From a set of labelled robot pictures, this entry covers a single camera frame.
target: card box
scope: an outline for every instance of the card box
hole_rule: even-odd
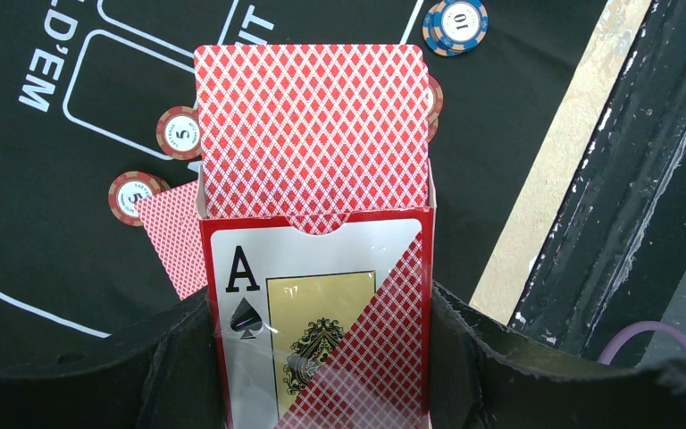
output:
[[[421,51],[202,46],[195,57],[197,213],[228,426],[426,428],[435,192]],[[376,292],[284,409],[271,282],[346,273],[372,273]]]

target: red card box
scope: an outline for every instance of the red card box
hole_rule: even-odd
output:
[[[435,220],[435,192],[431,175],[429,177],[429,204],[425,207],[355,212],[347,216],[348,223],[412,218],[421,223],[422,233],[402,256],[330,360],[275,427],[427,427]],[[197,211],[204,243],[209,305],[217,332],[225,409],[228,426],[235,427],[231,421],[230,382],[220,335],[229,327],[221,326],[217,305],[216,288],[224,288],[224,285],[216,284],[211,237],[217,231],[290,226],[292,223],[283,216],[208,219],[203,179],[199,180]]]
[[[202,46],[195,69],[204,154],[197,212],[228,426],[427,427],[435,192],[422,51]],[[228,343],[259,340],[227,336],[234,332],[218,297],[232,296],[223,293],[230,287],[225,276],[238,259],[236,253],[225,261],[224,245],[214,237],[280,228],[293,232],[291,240],[308,242],[402,221],[419,226],[402,247],[390,246],[380,230],[372,233],[381,249],[403,251],[392,268],[377,271],[381,286],[364,312],[289,410],[282,414],[278,406],[274,421],[263,419],[276,386],[256,389],[264,369],[239,360]],[[367,251],[375,255],[377,248]],[[240,359],[257,361],[266,353],[272,358],[272,349],[257,348]],[[250,376],[238,377],[236,362]]]

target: playing card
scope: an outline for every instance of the playing card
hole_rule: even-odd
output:
[[[148,238],[180,299],[206,286],[206,270],[194,200],[198,183],[165,191],[137,202]]]
[[[278,368],[286,374],[285,365],[297,351],[293,344],[308,342],[303,324],[319,330],[324,318],[338,320],[344,331],[351,329],[421,229],[416,219],[395,219],[349,222],[322,236],[292,226],[211,235],[233,428],[269,428],[280,420],[298,394],[288,393],[285,378],[296,385],[299,374],[290,369],[283,376]],[[335,308],[342,303],[345,308]],[[339,335],[333,329],[325,332],[332,336],[328,338]],[[332,349],[322,345],[304,350],[323,354],[324,347]],[[309,375],[301,376],[308,380]]]
[[[208,217],[426,205],[418,46],[201,46],[195,69]]]

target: ace of spades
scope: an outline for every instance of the ace of spades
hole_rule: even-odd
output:
[[[393,219],[344,223],[321,236],[292,226],[212,234],[217,311],[236,429],[271,428],[280,420],[299,386],[303,389],[308,382],[297,380],[313,374],[298,371],[299,361],[291,356],[299,352],[294,344],[310,342],[303,340],[305,333],[322,324],[340,327],[339,333],[327,331],[339,341],[421,229],[415,219]],[[325,282],[315,280],[324,276]],[[341,299],[356,304],[341,312],[336,305]],[[331,344],[316,347],[320,353],[314,361],[301,357],[305,367],[323,365],[334,349]]]

